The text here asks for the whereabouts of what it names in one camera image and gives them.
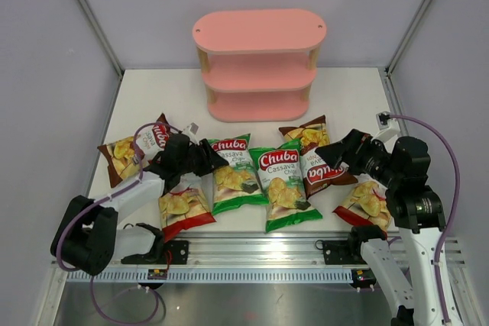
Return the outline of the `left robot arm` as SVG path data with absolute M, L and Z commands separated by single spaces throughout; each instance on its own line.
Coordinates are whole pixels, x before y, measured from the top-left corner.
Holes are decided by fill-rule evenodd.
M 50 246 L 58 265 L 68 272 L 100 274 L 113 259 L 123 263 L 165 260 L 165 234 L 137 223 L 121 229 L 122 220 L 180 184 L 182 176 L 205 176 L 227 166 L 206 139 L 198 143 L 185 134 L 172 135 L 164 150 L 121 187 L 103 197 L 71 199 Z

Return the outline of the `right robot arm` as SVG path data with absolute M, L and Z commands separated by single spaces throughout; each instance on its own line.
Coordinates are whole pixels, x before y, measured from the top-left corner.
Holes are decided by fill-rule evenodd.
M 373 225 L 354 227 L 347 253 L 373 271 L 392 313 L 392 325 L 461 325 L 446 265 L 445 222 L 440 197 L 427 185 L 431 163 L 426 143 L 400 137 L 393 150 L 370 134 L 351 130 L 337 143 L 316 148 L 332 168 L 346 164 L 386 189 L 387 209 L 404 245 L 410 274 L 404 275 L 384 232 Z

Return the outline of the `green chips bag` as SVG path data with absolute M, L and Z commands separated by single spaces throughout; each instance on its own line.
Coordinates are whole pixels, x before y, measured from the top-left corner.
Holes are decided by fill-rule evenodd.
M 320 211 L 306 197 L 299 140 L 290 140 L 276 148 L 251 148 L 250 155 L 269 202 L 265 224 L 267 233 L 322 219 Z
M 269 203 L 249 153 L 250 139 L 251 134 L 243 134 L 210 140 L 212 149 L 228 162 L 213 173 L 213 215 L 243 205 L 266 206 Z

